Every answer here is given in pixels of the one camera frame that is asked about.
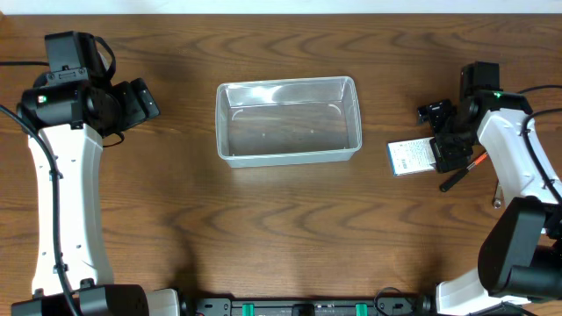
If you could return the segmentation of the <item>white teal product card package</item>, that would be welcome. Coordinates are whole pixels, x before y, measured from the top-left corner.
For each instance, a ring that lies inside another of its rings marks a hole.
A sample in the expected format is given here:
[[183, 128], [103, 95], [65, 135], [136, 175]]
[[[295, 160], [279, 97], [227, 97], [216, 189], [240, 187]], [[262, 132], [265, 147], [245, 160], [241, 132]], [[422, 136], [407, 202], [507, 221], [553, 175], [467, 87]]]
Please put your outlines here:
[[390, 164], [395, 176], [436, 171], [436, 159], [430, 142], [433, 137], [395, 141], [387, 144]]

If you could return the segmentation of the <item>clear plastic container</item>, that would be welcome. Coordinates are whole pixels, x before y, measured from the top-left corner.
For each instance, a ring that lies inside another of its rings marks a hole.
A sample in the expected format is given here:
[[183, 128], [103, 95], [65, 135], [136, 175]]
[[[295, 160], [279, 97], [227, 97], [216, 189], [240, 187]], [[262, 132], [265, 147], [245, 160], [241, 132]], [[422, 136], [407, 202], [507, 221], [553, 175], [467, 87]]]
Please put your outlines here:
[[222, 83], [215, 130], [232, 168], [345, 162], [363, 145], [349, 76]]

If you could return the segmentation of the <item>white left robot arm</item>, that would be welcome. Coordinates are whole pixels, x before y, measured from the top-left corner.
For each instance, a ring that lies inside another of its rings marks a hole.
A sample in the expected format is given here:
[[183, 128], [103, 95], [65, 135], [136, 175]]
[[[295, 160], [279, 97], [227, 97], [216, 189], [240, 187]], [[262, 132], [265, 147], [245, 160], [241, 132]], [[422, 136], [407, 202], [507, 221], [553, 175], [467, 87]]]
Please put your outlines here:
[[179, 315], [179, 292], [116, 284], [104, 246], [99, 167], [104, 139], [157, 117], [141, 79], [113, 84], [116, 59], [86, 32], [45, 38], [48, 71], [11, 117], [28, 137], [38, 184], [39, 253], [32, 298], [15, 315]]

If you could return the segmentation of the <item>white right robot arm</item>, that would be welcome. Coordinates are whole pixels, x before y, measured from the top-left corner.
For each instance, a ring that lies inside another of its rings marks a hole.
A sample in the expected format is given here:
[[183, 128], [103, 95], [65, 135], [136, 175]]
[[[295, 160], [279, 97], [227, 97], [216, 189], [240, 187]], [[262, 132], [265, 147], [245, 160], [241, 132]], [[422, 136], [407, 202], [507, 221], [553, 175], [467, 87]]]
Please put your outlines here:
[[482, 244], [477, 267], [437, 285], [418, 312], [435, 315], [523, 314], [524, 305], [561, 298], [561, 179], [535, 129], [537, 112], [524, 93], [500, 86], [496, 63], [462, 68], [458, 105], [422, 106], [431, 126], [429, 145], [440, 173], [454, 171], [447, 191], [467, 173], [472, 148], [490, 158], [505, 211]]

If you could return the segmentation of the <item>silver combination wrench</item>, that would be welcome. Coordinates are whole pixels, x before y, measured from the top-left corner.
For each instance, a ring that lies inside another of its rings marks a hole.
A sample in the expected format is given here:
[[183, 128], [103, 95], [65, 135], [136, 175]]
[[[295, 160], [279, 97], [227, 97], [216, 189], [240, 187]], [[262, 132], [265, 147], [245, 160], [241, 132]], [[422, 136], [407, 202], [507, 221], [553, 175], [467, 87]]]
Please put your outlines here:
[[497, 182], [496, 187], [495, 187], [495, 192], [494, 192], [494, 197], [492, 200], [492, 206], [494, 209], [500, 209], [502, 207], [503, 201], [502, 201], [502, 187], [501, 187], [501, 183]]

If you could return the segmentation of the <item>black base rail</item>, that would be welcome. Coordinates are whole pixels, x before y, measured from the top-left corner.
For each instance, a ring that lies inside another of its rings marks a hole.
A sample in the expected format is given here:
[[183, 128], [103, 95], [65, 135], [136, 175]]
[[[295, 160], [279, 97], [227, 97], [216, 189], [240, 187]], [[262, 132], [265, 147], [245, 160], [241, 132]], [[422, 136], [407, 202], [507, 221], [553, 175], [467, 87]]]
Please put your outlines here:
[[377, 296], [365, 299], [230, 299], [200, 298], [193, 303], [197, 316], [408, 316], [437, 315], [429, 296]]

